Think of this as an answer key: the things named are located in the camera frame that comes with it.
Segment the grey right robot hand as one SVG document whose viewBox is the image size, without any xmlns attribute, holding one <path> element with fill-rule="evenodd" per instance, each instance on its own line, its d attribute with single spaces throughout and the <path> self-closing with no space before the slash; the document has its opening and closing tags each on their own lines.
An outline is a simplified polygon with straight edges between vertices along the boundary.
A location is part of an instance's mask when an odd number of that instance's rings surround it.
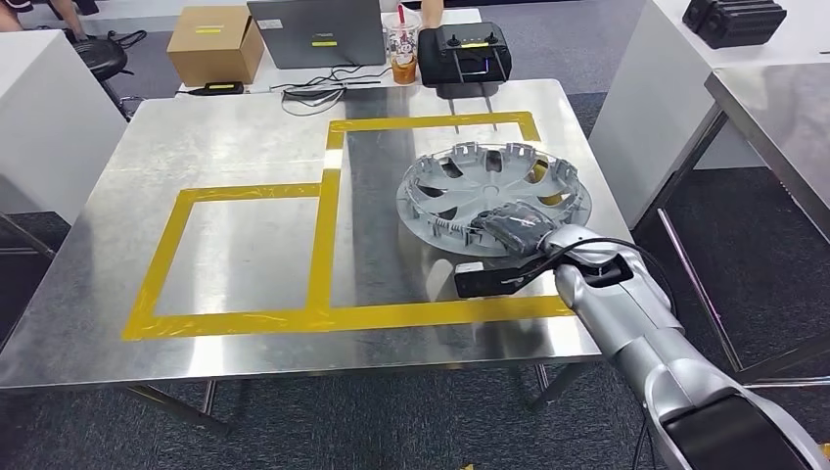
<svg viewBox="0 0 830 470">
<path fill-rule="evenodd" d="M 535 254 L 544 238 L 559 228 L 548 215 L 522 201 L 482 211 L 470 225 L 491 235 L 517 257 Z"/>
</svg>

